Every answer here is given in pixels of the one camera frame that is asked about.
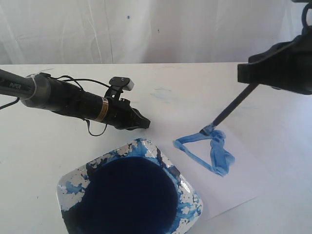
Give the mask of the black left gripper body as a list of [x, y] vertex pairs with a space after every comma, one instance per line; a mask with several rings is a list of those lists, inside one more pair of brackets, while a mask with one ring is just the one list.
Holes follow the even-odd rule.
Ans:
[[108, 111], [103, 123], [114, 126], [118, 130], [134, 130], [144, 128], [144, 116], [130, 106], [129, 100], [113, 100], [108, 97]]

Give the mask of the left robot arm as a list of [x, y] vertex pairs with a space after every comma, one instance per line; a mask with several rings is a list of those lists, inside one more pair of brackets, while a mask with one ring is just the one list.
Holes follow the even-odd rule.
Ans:
[[120, 98], [124, 91], [131, 91], [134, 83], [130, 78], [112, 77], [104, 96], [87, 92], [79, 79], [63, 75], [58, 78], [39, 72], [28, 77], [1, 70], [0, 93], [16, 97], [1, 106], [2, 109], [21, 101], [25, 106], [51, 111], [55, 114], [79, 118], [90, 125], [91, 121], [111, 125], [118, 130], [147, 129], [150, 120], [130, 101]]

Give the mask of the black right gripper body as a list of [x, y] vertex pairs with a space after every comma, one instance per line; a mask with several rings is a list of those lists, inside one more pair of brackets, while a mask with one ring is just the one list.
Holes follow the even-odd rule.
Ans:
[[274, 54], [271, 87], [303, 95], [312, 94], [312, 28], [290, 42], [281, 44]]

